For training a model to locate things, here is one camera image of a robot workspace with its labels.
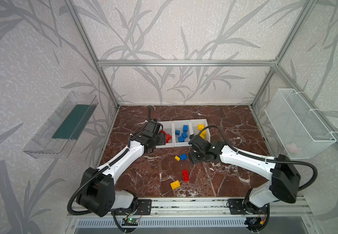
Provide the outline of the yellow tall lego brick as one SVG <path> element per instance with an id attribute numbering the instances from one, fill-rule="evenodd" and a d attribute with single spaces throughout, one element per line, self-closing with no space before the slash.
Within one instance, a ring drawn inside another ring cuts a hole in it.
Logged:
<path id="1" fill-rule="evenodd" d="M 200 136 L 201 136 L 202 139 L 205 139 L 206 133 L 207 133 L 206 130 L 204 130 L 200 133 Z"/>

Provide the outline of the dark blue upturned lego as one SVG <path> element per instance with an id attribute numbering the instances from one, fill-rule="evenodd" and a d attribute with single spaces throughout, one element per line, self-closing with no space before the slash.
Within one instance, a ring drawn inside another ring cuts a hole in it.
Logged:
<path id="1" fill-rule="evenodd" d="M 186 132 L 183 132 L 183 133 L 181 134 L 181 136 L 182 136 L 183 138 L 187 138 L 187 137 L 188 137 L 188 135 L 187 135 Z"/>

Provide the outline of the yellow long lego brick front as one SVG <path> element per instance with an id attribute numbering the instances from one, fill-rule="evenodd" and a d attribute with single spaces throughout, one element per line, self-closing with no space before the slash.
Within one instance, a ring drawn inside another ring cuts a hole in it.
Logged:
<path id="1" fill-rule="evenodd" d="M 197 129 L 199 131 L 203 130 L 204 128 L 205 128 L 205 126 L 203 124 L 199 124 L 198 127 L 197 127 Z"/>

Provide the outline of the long red lego brick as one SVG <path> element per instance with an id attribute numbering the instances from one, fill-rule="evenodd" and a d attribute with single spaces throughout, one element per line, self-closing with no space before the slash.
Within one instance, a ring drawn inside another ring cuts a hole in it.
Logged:
<path id="1" fill-rule="evenodd" d="M 183 176 L 183 181 L 184 182 L 189 182 L 189 174 L 187 170 L 182 171 L 182 176 Z"/>

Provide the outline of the yellow square lego brick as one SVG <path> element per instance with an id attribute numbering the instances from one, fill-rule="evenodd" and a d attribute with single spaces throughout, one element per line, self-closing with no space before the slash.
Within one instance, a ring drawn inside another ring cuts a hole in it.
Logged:
<path id="1" fill-rule="evenodd" d="M 172 190 L 178 189 L 181 186 L 178 180 L 172 182 L 170 185 L 171 185 Z"/>

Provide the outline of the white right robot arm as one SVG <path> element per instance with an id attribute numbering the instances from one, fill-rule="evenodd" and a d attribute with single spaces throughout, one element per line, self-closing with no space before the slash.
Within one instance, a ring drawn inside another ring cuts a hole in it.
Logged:
<path id="1" fill-rule="evenodd" d="M 266 183 L 247 192 L 244 198 L 244 206 L 247 208 L 257 209 L 275 201 L 296 203 L 298 192 L 308 188 L 318 177 L 318 170 L 311 163 L 291 161 L 285 155 L 269 157 L 244 151 L 232 146 L 224 132 L 220 134 L 223 141 L 213 143 L 205 140 L 201 133 L 190 135 L 189 157 L 193 164 L 203 161 L 222 162 L 264 177 L 267 180 Z M 296 169 L 298 165 L 309 167 L 312 170 L 312 177 L 303 185 L 300 184 L 301 175 Z"/>

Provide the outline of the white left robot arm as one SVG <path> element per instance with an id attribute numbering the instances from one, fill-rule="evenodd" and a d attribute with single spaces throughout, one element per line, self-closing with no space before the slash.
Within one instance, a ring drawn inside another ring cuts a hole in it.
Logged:
<path id="1" fill-rule="evenodd" d="M 140 130 L 129 135 L 127 145 L 116 156 L 98 168 L 90 167 L 83 173 L 79 188 L 69 199 L 67 212 L 71 215 L 94 213 L 99 217 L 114 214 L 117 210 L 135 213 L 138 210 L 137 196 L 128 191 L 115 190 L 115 184 L 138 158 L 165 144 L 163 125 L 157 119 L 148 117 Z"/>

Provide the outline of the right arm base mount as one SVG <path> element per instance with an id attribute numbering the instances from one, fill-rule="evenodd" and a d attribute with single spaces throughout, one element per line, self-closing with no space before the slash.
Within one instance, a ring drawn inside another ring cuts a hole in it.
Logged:
<path id="1" fill-rule="evenodd" d="M 250 194 L 252 189 L 248 190 L 246 196 L 243 199 L 228 199 L 227 208 L 229 208 L 232 215 L 261 215 L 268 214 L 270 212 L 270 205 L 266 204 L 263 207 L 257 207 L 253 205 L 250 200 Z"/>

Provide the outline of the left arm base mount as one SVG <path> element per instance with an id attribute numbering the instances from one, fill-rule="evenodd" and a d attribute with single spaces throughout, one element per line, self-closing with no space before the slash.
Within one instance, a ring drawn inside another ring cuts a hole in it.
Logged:
<path id="1" fill-rule="evenodd" d="M 116 191 L 111 211 L 116 215 L 150 215 L 151 199 L 139 199 L 128 191 Z"/>

